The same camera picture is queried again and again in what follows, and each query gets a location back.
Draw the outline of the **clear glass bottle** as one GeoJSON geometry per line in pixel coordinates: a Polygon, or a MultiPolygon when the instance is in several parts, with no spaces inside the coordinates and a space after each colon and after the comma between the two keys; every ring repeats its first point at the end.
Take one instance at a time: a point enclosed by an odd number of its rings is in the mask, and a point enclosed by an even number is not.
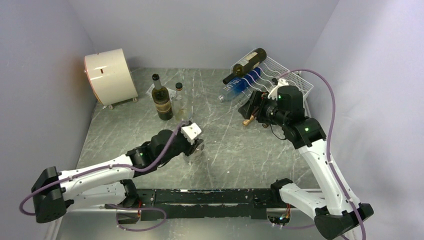
{"type": "Polygon", "coordinates": [[[191,146],[190,150],[188,151],[188,154],[183,155],[184,161],[188,164],[195,162],[202,154],[204,148],[205,143],[203,139],[195,140],[194,145],[191,146]]]}

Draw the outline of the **clear blue label bottle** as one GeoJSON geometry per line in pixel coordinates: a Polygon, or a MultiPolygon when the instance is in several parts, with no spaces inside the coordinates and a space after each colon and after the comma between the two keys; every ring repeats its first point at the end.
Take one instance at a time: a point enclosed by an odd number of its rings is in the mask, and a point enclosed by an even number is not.
{"type": "Polygon", "coordinates": [[[256,67],[243,77],[233,78],[219,91],[218,99],[221,102],[233,100],[241,93],[244,93],[248,88],[252,88],[261,75],[262,71],[259,67],[256,67]]]}

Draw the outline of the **clear bottle black cap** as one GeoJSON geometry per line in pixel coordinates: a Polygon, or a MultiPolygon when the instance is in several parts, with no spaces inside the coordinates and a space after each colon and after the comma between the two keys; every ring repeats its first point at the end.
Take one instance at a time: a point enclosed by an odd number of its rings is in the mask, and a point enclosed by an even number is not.
{"type": "Polygon", "coordinates": [[[171,100],[173,116],[177,122],[192,121],[193,110],[192,104],[189,102],[187,90],[181,82],[175,84],[176,94],[171,100]]]}

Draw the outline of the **dark green wine bottle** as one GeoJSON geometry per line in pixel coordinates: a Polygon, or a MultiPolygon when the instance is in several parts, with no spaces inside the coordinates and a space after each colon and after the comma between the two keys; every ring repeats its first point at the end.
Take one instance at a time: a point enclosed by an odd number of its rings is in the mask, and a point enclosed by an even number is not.
{"type": "Polygon", "coordinates": [[[241,78],[256,68],[267,58],[267,53],[263,48],[256,48],[234,64],[230,74],[222,82],[228,84],[234,78],[241,78]]]}

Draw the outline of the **dark primitivo wine bottle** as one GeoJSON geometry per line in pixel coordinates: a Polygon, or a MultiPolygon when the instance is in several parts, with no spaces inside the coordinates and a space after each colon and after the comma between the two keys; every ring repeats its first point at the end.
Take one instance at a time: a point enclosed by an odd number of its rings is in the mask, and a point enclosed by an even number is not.
{"type": "Polygon", "coordinates": [[[172,105],[169,91],[162,86],[160,76],[157,73],[152,75],[153,89],[151,96],[155,104],[158,117],[163,121],[168,121],[173,117],[172,105]]]}

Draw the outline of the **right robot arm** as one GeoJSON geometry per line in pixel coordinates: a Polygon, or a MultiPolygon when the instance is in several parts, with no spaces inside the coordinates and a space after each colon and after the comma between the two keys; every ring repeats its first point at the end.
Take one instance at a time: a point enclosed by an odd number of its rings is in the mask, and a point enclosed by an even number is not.
{"type": "Polygon", "coordinates": [[[306,160],[323,193],[319,198],[288,178],[280,179],[271,185],[269,199],[275,207],[296,207],[313,219],[327,240],[343,237],[374,214],[372,206],[362,203],[349,188],[328,149],[330,139],[316,119],[306,116],[297,87],[275,87],[272,93],[255,90],[238,111],[246,120],[254,117],[261,124],[280,127],[285,140],[306,160]]]}

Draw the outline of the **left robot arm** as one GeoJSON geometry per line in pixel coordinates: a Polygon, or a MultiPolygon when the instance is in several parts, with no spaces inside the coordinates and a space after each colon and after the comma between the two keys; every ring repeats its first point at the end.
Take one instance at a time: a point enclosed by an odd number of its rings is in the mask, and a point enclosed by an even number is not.
{"type": "Polygon", "coordinates": [[[202,150],[201,134],[195,124],[178,131],[165,129],[106,162],[74,170],[45,168],[31,188],[36,222],[52,222],[67,211],[100,204],[135,207],[139,194],[132,180],[156,171],[180,154],[189,157],[202,150]]]}

